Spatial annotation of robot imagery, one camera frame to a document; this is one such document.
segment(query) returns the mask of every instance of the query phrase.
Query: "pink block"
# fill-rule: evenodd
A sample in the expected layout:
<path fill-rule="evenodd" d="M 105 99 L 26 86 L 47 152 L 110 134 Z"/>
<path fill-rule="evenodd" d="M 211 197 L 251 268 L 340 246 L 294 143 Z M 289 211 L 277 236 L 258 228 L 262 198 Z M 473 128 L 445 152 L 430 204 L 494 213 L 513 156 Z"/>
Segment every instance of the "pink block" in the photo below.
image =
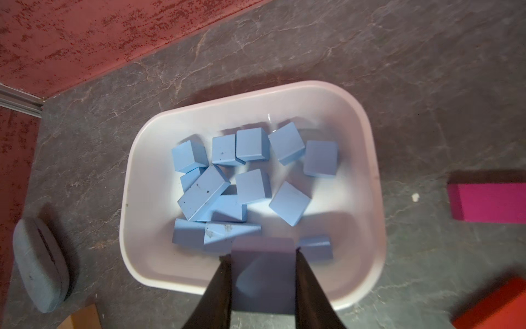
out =
<path fill-rule="evenodd" d="M 526 224 L 526 183 L 449 184 L 448 195 L 456 220 Z"/>

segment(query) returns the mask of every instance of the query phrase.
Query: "gray stone floor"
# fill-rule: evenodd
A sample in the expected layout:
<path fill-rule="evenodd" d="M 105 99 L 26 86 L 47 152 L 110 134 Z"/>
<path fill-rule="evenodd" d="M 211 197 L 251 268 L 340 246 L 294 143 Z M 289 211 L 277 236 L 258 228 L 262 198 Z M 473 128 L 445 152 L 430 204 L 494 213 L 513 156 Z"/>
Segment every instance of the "gray stone floor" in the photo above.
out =
<path fill-rule="evenodd" d="M 526 226 L 456 222 L 444 189 L 457 170 L 526 168 L 525 16 L 523 0 L 274 0 L 50 99 L 25 215 L 48 221 L 75 284 L 39 314 L 15 269 L 3 328 L 55 328 L 93 301 L 104 328 L 181 327 L 199 296 L 139 284 L 120 256 L 135 135 L 161 111 L 306 79 L 363 104 L 380 165 L 385 269 L 340 317 L 349 328 L 450 328 L 462 305 L 526 265 Z M 293 326 L 232 316 L 232 328 Z"/>

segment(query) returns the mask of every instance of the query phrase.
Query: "red wall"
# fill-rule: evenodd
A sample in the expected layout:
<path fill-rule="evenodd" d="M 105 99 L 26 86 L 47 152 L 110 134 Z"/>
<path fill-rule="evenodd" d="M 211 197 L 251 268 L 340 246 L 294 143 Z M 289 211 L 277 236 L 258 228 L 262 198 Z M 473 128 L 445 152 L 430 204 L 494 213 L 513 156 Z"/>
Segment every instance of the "red wall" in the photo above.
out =
<path fill-rule="evenodd" d="M 22 215 L 40 119 L 0 107 L 0 318 L 13 268 L 13 230 Z"/>
<path fill-rule="evenodd" d="M 50 97 L 261 0 L 1 0 L 0 82 Z"/>

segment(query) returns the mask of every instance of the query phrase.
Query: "blue cube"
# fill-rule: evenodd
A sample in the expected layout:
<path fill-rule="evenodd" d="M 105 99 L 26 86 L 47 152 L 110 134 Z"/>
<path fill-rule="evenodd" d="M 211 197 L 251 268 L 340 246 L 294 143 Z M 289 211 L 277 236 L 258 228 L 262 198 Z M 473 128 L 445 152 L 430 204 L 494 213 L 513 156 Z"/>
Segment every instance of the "blue cube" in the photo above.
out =
<path fill-rule="evenodd" d="M 243 161 L 269 160 L 270 143 L 262 128 L 238 130 L 236 156 Z"/>
<path fill-rule="evenodd" d="M 175 171 L 188 173 L 197 167 L 208 167 L 205 147 L 199 143 L 186 141 L 171 149 Z"/>
<path fill-rule="evenodd" d="M 268 136 L 268 139 L 282 165 L 287 165 L 301 158 L 305 152 L 305 144 L 294 122 L 276 130 Z"/>
<path fill-rule="evenodd" d="M 296 248 L 292 239 L 238 237 L 231 256 L 232 310 L 294 314 Z"/>
<path fill-rule="evenodd" d="M 307 141 L 303 173 L 314 177 L 334 177 L 338 167 L 338 143 Z"/>
<path fill-rule="evenodd" d="M 183 192 L 186 192 L 190 186 L 192 186 L 193 183 L 201 176 L 202 173 L 204 173 L 206 168 L 195 168 L 188 174 L 184 174 L 181 176 L 181 186 L 183 187 Z"/>
<path fill-rule="evenodd" d="M 236 175 L 238 203 L 247 204 L 272 197 L 268 174 L 261 169 Z"/>
<path fill-rule="evenodd" d="M 212 163 L 221 166 L 245 164 L 245 161 L 236 158 L 235 134 L 212 138 Z"/>
<path fill-rule="evenodd" d="M 237 202 L 237 194 L 221 195 L 212 204 L 210 210 L 197 221 L 246 222 L 247 205 Z"/>
<path fill-rule="evenodd" d="M 296 226 L 310 203 L 310 198 L 288 182 L 283 182 L 270 204 L 279 217 L 290 226 Z"/>
<path fill-rule="evenodd" d="M 211 165 L 177 201 L 186 219 L 197 221 L 220 197 L 230 181 L 216 165 Z"/>
<path fill-rule="evenodd" d="M 177 218 L 174 237 L 171 241 L 184 247 L 202 250 L 205 241 L 205 223 L 189 222 Z"/>
<path fill-rule="evenodd" d="M 332 245 L 327 235 L 301 238 L 296 246 L 309 262 L 332 259 Z"/>
<path fill-rule="evenodd" d="M 208 222 L 205 225 L 205 251 L 222 255 L 229 254 L 234 239 L 245 235 L 261 235 L 261 225 Z"/>

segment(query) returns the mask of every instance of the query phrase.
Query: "gray sponge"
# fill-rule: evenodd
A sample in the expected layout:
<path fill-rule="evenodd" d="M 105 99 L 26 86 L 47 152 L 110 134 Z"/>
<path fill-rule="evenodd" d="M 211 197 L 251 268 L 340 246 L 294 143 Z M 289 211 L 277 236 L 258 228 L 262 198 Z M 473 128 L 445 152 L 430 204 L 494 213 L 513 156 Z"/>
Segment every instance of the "gray sponge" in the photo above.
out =
<path fill-rule="evenodd" d="M 13 233 L 13 252 L 24 287 L 42 313 L 66 297 L 69 273 L 58 244 L 39 218 L 23 218 Z"/>

